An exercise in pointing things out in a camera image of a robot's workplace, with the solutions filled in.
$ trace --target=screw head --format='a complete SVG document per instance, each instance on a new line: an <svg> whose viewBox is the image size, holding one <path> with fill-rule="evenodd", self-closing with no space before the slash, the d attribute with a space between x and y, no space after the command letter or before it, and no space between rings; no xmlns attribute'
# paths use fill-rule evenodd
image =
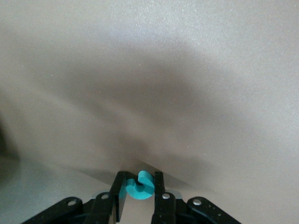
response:
<svg viewBox="0 0 299 224"><path fill-rule="evenodd" d="M163 199L169 199L170 195L168 193L164 193L164 194L162 194L162 198Z"/></svg>
<svg viewBox="0 0 299 224"><path fill-rule="evenodd" d="M77 203L76 200L72 200L72 201L68 202L67 205L68 205L68 206L72 206L72 205L74 205L74 204L76 204L76 203Z"/></svg>
<svg viewBox="0 0 299 224"><path fill-rule="evenodd" d="M193 204L196 205L196 206L201 205L201 201L199 199L195 198L193 200Z"/></svg>
<svg viewBox="0 0 299 224"><path fill-rule="evenodd" d="M102 197L101 197L101 199L107 199L107 198L109 198L109 194L108 193L106 193L106 194L104 194L104 195L102 195Z"/></svg>

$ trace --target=teal plastic piece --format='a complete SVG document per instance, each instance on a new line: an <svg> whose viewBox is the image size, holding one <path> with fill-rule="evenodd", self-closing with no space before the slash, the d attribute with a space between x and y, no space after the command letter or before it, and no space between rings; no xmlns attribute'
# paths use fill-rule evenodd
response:
<svg viewBox="0 0 299 224"><path fill-rule="evenodd" d="M142 185L136 184L134 179L128 179L126 186L127 193L137 200L144 200L151 197L155 192L153 176L142 170L138 174L138 182Z"/></svg>

